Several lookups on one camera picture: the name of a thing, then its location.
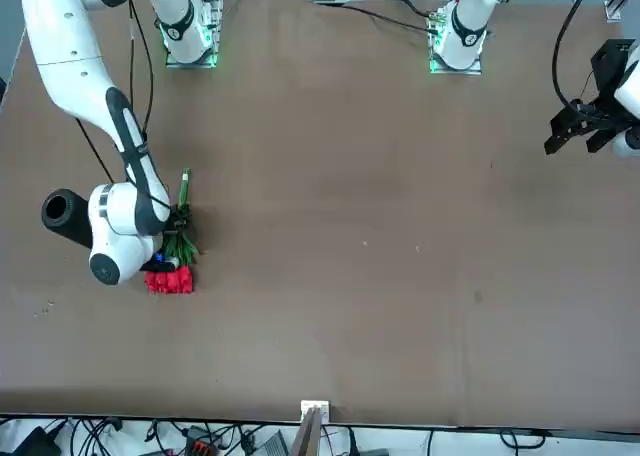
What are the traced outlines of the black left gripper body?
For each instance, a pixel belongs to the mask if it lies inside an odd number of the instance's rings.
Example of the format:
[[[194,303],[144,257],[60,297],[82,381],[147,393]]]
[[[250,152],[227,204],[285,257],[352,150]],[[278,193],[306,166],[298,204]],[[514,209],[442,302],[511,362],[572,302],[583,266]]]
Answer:
[[[591,58],[597,96],[582,108],[589,116],[629,127],[639,124],[639,42],[609,39]]]

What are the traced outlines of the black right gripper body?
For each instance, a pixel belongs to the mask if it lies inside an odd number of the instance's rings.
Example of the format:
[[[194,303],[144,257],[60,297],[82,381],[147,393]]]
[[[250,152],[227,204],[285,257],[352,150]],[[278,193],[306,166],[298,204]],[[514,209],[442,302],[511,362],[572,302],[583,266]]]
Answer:
[[[192,211],[189,204],[173,205],[163,228],[164,235],[174,235],[186,231],[192,223]]]

